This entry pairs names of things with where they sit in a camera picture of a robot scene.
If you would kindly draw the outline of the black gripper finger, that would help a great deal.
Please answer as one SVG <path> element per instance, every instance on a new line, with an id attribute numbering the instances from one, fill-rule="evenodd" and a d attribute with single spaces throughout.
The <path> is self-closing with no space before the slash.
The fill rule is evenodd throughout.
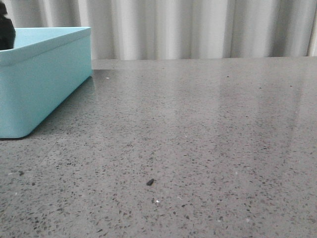
<path id="1" fill-rule="evenodd" d="M 3 2 L 0 3 L 0 50 L 14 48 L 16 32 L 11 19 L 6 18 L 7 9 Z"/>

